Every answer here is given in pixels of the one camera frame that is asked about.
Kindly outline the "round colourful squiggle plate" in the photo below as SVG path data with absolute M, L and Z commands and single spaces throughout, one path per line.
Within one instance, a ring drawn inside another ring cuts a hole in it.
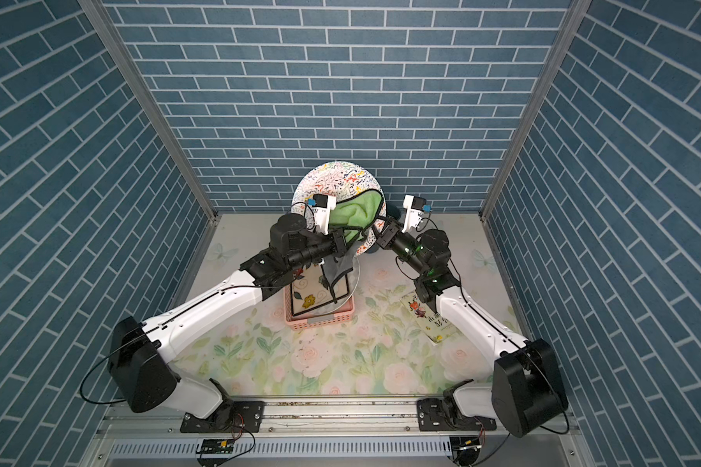
M 307 208 L 307 201 L 315 194 L 335 196 L 337 202 L 342 202 L 360 192 L 368 189 L 379 190 L 383 195 L 382 187 L 370 171 L 360 165 L 351 162 L 334 161 L 320 165 L 308 172 L 298 184 L 293 195 L 290 210 L 292 213 L 302 214 L 310 231 L 315 231 L 312 212 Z M 384 216 L 387 212 L 385 201 Z M 362 242 L 357 245 L 356 256 L 366 253 Z

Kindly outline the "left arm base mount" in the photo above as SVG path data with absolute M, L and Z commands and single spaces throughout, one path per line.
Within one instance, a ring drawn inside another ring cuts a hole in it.
M 258 433 L 263 420 L 266 403 L 258 400 L 237 400 L 222 403 L 208 418 L 196 418 L 186 413 L 181 433 L 226 433 L 241 431 Z

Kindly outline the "teal plastic bin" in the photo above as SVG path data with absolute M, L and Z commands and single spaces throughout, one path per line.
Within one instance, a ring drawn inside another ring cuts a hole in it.
M 391 235 L 391 225 L 393 225 L 393 223 L 398 223 L 400 221 L 401 216 L 401 210 L 397 206 L 393 204 L 387 205 L 387 212 L 385 215 L 383 228 L 381 229 L 381 231 L 376 233 L 376 240 L 374 244 L 366 251 L 368 255 L 372 255 L 383 249 L 383 246 L 381 245 L 380 241 L 384 241 L 387 237 Z

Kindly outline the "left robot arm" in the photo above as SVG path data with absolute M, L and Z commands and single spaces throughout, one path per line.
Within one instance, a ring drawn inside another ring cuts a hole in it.
M 357 238 L 343 227 L 315 232 L 303 215 L 284 214 L 272 225 L 267 248 L 210 290 L 143 322 L 119 322 L 112 334 L 108 371 L 124 402 L 136 414 L 166 407 L 226 425 L 233 402 L 225 388 L 214 379 L 177 372 L 171 362 L 211 329 L 282 292 L 301 269 L 321 264 L 334 278 L 343 276 Z

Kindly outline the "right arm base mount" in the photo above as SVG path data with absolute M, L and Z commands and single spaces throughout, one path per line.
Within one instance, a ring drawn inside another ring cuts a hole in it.
M 419 399 L 416 408 L 422 432 L 497 429 L 490 390 L 472 379 L 445 389 L 440 397 Z

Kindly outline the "aluminium corner post right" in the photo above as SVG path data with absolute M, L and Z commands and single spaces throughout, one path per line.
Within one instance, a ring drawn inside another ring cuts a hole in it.
M 535 87 L 520 118 L 519 125 L 512 136 L 508 149 L 504 153 L 502 164 L 486 196 L 486 200 L 480 212 L 480 218 L 483 223 L 488 222 L 496 209 L 500 194 L 504 190 L 512 169 L 514 169 L 519 160 L 520 153 L 535 124 L 535 119 L 539 114 L 539 110 L 541 110 L 543 101 L 550 91 L 551 85 L 568 54 L 570 45 L 590 5 L 590 0 L 576 0 L 570 3 L 570 8 L 561 23 L 555 42 L 546 57 L 541 74 L 539 74 L 539 78 L 537 78 L 535 82 Z

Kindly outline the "colourful picture book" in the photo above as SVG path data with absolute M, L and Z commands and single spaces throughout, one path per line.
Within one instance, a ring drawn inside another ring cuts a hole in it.
M 421 302 L 415 292 L 403 295 L 400 303 L 413 318 L 414 323 L 434 344 L 440 344 L 457 333 L 457 329 L 448 320 Z

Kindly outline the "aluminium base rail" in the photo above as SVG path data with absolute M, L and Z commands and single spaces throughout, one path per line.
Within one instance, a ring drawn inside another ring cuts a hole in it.
M 517 438 L 419 429 L 415 396 L 247 397 L 266 403 L 258 433 L 181 433 L 185 414 L 108 411 L 84 466 L 590 466 L 572 418 Z M 234 439 L 231 455 L 198 457 L 204 439 Z

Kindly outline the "aluminium corner post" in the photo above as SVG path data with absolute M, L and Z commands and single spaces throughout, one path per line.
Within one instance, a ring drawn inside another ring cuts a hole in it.
M 103 3 L 97 0 L 79 0 L 78 3 L 130 87 L 157 136 L 169 152 L 169 156 L 179 169 L 202 211 L 206 214 L 206 218 L 210 223 L 216 223 L 218 217 L 216 208 L 204 190 Z
M 543 101 L 550 91 L 551 85 L 568 54 L 570 45 L 590 5 L 590 0 L 576 0 L 570 3 L 570 8 L 561 23 L 555 42 L 546 57 L 541 74 L 539 74 L 539 78 L 537 78 L 535 82 L 535 87 L 520 118 L 519 125 L 512 136 L 508 149 L 504 153 L 502 164 L 486 196 L 486 200 L 480 212 L 480 218 L 483 223 L 488 222 L 496 209 L 500 194 L 504 190 L 512 169 L 514 169 L 519 160 L 520 153 L 535 124 L 535 119 L 539 114 L 539 110 L 541 110 Z

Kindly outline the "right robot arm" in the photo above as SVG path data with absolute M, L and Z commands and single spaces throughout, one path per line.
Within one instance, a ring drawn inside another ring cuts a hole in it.
M 384 227 L 373 232 L 381 249 L 395 253 L 416 272 L 413 283 L 419 300 L 454 325 L 489 365 L 493 377 L 489 392 L 465 381 L 446 391 L 452 422 L 490 418 L 522 438 L 556 416 L 568 416 L 569 402 L 553 347 L 510 330 L 465 292 L 444 231 L 412 235 L 398 220 L 386 217 Z

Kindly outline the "green circuit board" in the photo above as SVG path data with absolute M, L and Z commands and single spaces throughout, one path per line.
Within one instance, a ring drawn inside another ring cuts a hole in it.
M 198 451 L 196 451 L 196 455 L 198 457 L 203 457 L 204 455 L 231 455 L 234 451 L 235 443 L 234 439 L 204 439 Z

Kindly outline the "aluminium corner post left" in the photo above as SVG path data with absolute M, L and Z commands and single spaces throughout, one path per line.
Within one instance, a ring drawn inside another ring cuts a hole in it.
M 97 0 L 79 0 L 78 3 L 130 87 L 157 136 L 169 152 L 169 156 L 179 169 L 202 211 L 206 214 L 206 218 L 210 223 L 216 223 L 218 217 L 216 208 L 204 190 L 103 3 Z

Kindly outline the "floral table mat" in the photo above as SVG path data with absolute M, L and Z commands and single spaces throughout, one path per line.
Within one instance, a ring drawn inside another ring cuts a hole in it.
M 208 245 L 188 300 L 226 279 L 265 248 L 278 214 L 223 215 Z M 434 214 L 450 239 L 463 286 L 474 301 L 512 331 L 526 335 L 477 214 Z M 432 338 L 404 300 L 412 281 L 393 253 L 360 258 L 354 316 L 341 324 L 294 331 L 280 294 L 211 328 L 173 360 L 173 368 L 215 379 L 232 395 L 436 394 L 462 381 L 490 383 L 486 357 L 456 328 Z

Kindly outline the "pink plastic basket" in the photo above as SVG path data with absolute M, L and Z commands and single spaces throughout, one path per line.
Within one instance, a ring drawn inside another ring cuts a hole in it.
M 346 294 L 333 302 L 330 293 L 305 279 L 284 288 L 284 320 L 293 331 L 339 324 L 354 317 L 354 298 Z

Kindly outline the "green microfiber cloth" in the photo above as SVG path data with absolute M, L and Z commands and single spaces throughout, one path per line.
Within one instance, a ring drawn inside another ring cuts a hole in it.
M 383 194 L 379 190 L 368 189 L 337 202 L 329 216 L 329 227 L 342 229 L 346 242 L 362 242 L 363 247 L 369 249 L 376 243 L 376 235 L 384 227 L 384 210 Z

